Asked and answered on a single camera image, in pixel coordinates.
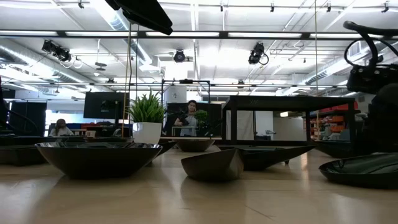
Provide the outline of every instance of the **green plant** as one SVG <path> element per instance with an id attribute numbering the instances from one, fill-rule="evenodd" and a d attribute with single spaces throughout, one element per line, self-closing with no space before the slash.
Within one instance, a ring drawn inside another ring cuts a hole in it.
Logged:
<path id="1" fill-rule="evenodd" d="M 198 124 L 203 124 L 207 120 L 207 111 L 198 110 L 195 113 L 195 118 L 198 121 Z"/>
<path id="2" fill-rule="evenodd" d="M 127 113 L 130 115 L 134 122 L 150 122 L 150 123 L 161 123 L 165 109 L 159 103 L 159 98 L 157 97 L 159 93 L 155 95 L 152 91 L 147 97 L 146 94 L 137 100 L 131 100 L 133 105 L 128 108 Z"/>

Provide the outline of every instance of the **potted plant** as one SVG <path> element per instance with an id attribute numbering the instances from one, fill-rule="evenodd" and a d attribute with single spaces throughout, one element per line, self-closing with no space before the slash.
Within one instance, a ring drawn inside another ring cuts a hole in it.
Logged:
<path id="1" fill-rule="evenodd" d="M 145 94 L 137 100 L 132 100 L 133 105 L 128 109 L 128 114 L 133 121 L 134 142 L 149 144 L 159 142 L 165 109 L 159 103 L 158 94 L 153 95 L 151 91 L 148 97 Z"/>

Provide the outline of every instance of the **duct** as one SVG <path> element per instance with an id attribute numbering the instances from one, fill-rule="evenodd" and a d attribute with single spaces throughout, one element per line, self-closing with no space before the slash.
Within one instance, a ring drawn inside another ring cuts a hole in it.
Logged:
<path id="1" fill-rule="evenodd" d="M 387 47 L 385 47 L 381 42 L 375 43 L 377 51 L 383 52 Z M 348 58 L 353 61 L 357 62 L 363 60 L 365 58 L 369 58 L 371 56 L 370 49 L 365 41 L 358 41 L 355 43 L 349 50 L 348 50 Z M 321 80 L 322 78 L 328 77 L 332 74 L 340 72 L 344 69 L 350 68 L 350 64 L 346 63 L 344 57 L 339 57 L 331 62 L 322 66 L 321 69 L 318 69 L 318 77 L 317 71 L 313 71 L 305 76 L 305 78 L 299 82 L 299 85 L 311 85 L 312 83 Z M 277 91 L 279 95 L 289 95 L 300 88 L 297 87 L 290 87 L 283 90 Z"/>
<path id="2" fill-rule="evenodd" d="M 91 3 L 94 5 L 94 8 L 101 15 L 101 17 L 111 26 L 113 30 L 129 30 L 130 23 L 123 16 L 122 9 L 118 11 L 113 10 L 108 5 L 108 3 L 106 3 L 105 0 L 94 0 L 91 1 Z M 129 43 L 128 39 L 123 39 L 123 41 L 125 41 L 125 43 L 127 44 Z M 152 63 L 151 57 L 134 39 L 131 39 L 131 51 L 133 54 L 136 54 L 138 56 L 139 61 L 142 64 Z"/>
<path id="3" fill-rule="evenodd" d="M 43 58 L 42 55 L 39 55 L 38 53 L 35 53 L 9 39 L 0 39 L 0 50 L 2 52 L 7 52 L 13 57 L 19 58 L 19 60 L 25 62 L 26 65 L 30 65 L 28 69 L 32 73 L 46 77 L 56 75 L 59 77 L 60 82 L 94 82 L 93 80 L 86 78 L 77 72 L 61 66 L 57 62 L 54 62 L 46 57 Z M 105 86 L 93 86 L 93 88 L 96 88 L 98 91 L 113 91 Z"/>

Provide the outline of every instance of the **black metal frame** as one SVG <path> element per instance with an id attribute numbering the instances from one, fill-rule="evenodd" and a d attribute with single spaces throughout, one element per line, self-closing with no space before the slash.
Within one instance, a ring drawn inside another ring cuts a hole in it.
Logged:
<path id="1" fill-rule="evenodd" d="M 12 29 L 1 29 L 0 31 L 17 31 L 21 33 L 15 34 L 3 34 L 0 37 L 41 37 L 41 38 L 75 38 L 75 39 L 126 39 L 128 38 L 128 34 L 126 35 L 110 35 L 110 34 L 117 34 L 118 32 L 127 32 L 125 30 L 12 30 Z M 23 34 L 23 32 L 37 32 L 38 34 Z M 57 35 L 40 35 L 40 32 L 55 32 Z M 86 34 L 93 33 L 93 35 L 71 35 L 67 34 L 67 32 L 84 32 Z M 106 35 L 98 35 L 96 32 L 102 32 Z M 153 31 L 132 31 L 133 33 L 137 33 L 137 35 L 133 36 L 133 38 L 140 38 L 140 39 L 242 39 L 242 40 L 315 40 L 315 37 L 311 37 L 311 34 L 314 32 L 275 32 L 275 31 L 223 31 L 223 30 L 213 30 L 213 31 L 174 31 L 173 34 L 178 33 L 212 33 L 217 32 L 219 35 L 216 36 L 203 36 L 203 35 L 180 35 L 174 36 L 172 35 L 147 35 L 147 32 L 151 33 Z M 231 37 L 229 36 L 230 33 L 245 33 L 245 34 L 300 34 L 300 37 Z M 357 37 L 338 37 L 332 38 L 329 37 L 330 34 L 357 34 L 353 32 L 319 32 L 318 34 L 326 34 L 325 37 L 317 37 L 317 40 L 356 40 Z M 384 40 L 397 40 L 398 37 L 383 37 Z"/>
<path id="2" fill-rule="evenodd" d="M 307 108 L 283 108 L 283 107 L 278 107 L 278 108 L 243 108 L 239 107 L 237 103 L 237 99 L 239 96 L 230 96 L 230 98 L 226 101 L 226 103 L 223 105 L 223 130 L 222 130 L 222 139 L 223 143 L 226 144 L 250 144 L 250 145 L 268 145 L 268 146 L 275 146 L 275 142 L 277 142 L 280 146 L 291 146 L 292 142 L 299 142 L 299 141 L 247 141 L 247 140 L 237 140 L 237 130 L 238 130 L 238 124 L 237 124 L 237 118 L 238 118 L 238 110 L 248 110 L 248 111 L 304 111 L 306 115 L 305 119 L 305 125 L 306 125 L 306 132 L 307 132 L 307 143 L 311 141 L 311 123 L 310 123 L 310 112 L 315 111 L 315 110 L 320 110 L 324 109 L 327 107 L 332 107 L 332 106 L 339 106 L 339 105 L 344 105 L 348 104 L 348 112 L 347 112 L 347 117 L 348 117 L 348 124 L 349 124 L 349 138 L 352 144 L 354 144 L 355 140 L 355 135 L 356 135 L 356 128 L 355 128 L 355 110 L 354 110 L 354 103 L 355 99 L 354 98 L 329 98 L 329 97 L 294 97 L 294 96 L 251 96 L 254 99 L 273 99 L 275 101 L 287 101 L 287 100 L 297 100 L 297 101 L 302 101 L 303 105 L 307 106 Z M 306 101 L 311 101 L 317 98 L 321 98 L 324 101 L 329 101 L 327 105 L 324 106 L 318 106 L 312 104 L 309 106 L 309 103 L 305 103 Z M 231 140 L 226 139 L 226 112 L 227 110 L 231 110 Z"/>
<path id="3" fill-rule="evenodd" d="M 162 84 L 161 84 L 161 90 L 160 90 L 160 95 L 161 95 L 161 97 L 160 97 L 160 103 L 162 104 L 162 106 L 163 106 L 163 89 L 164 89 L 164 84 L 165 83 L 167 83 L 167 82 L 171 82 L 171 84 L 170 84 L 170 86 L 175 86 L 174 85 L 174 83 L 175 82 L 179 82 L 179 84 L 182 84 L 182 85 L 184 85 L 185 86 L 185 84 L 187 84 L 187 86 L 189 86 L 189 83 L 207 83 L 207 85 L 208 85 L 208 87 L 209 87 L 209 89 L 208 89 L 208 97 L 209 97 L 209 99 L 208 99 L 208 113 L 207 113 L 207 115 L 208 115 L 208 119 L 211 121 L 211 108 L 210 108 L 210 81 L 209 80 L 162 80 Z"/>

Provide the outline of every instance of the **white flower pot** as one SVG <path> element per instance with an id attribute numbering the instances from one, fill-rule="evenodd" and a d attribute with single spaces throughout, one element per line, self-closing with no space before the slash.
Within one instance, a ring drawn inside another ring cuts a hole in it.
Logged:
<path id="1" fill-rule="evenodd" d="M 132 124 L 134 142 L 158 144 L 162 133 L 162 123 L 138 122 Z"/>

